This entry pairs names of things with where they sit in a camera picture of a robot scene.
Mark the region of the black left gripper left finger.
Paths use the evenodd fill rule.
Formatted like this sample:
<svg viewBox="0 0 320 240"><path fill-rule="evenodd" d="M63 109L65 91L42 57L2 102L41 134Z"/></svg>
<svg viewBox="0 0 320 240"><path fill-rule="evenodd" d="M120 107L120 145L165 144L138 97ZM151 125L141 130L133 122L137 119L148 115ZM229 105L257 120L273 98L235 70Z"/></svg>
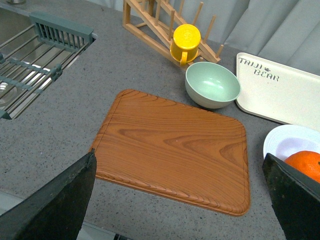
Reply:
<svg viewBox="0 0 320 240"><path fill-rule="evenodd" d="M75 240L97 170L91 150L27 199L0 216L2 240Z"/></svg>

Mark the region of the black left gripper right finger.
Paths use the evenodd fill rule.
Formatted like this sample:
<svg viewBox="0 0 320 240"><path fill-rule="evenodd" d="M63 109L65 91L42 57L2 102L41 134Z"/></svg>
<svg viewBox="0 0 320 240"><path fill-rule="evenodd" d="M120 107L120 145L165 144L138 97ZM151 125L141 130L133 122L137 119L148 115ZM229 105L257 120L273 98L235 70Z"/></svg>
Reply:
<svg viewBox="0 0 320 240"><path fill-rule="evenodd" d="M287 240L320 238L320 184L267 153L262 170L272 208Z"/></svg>

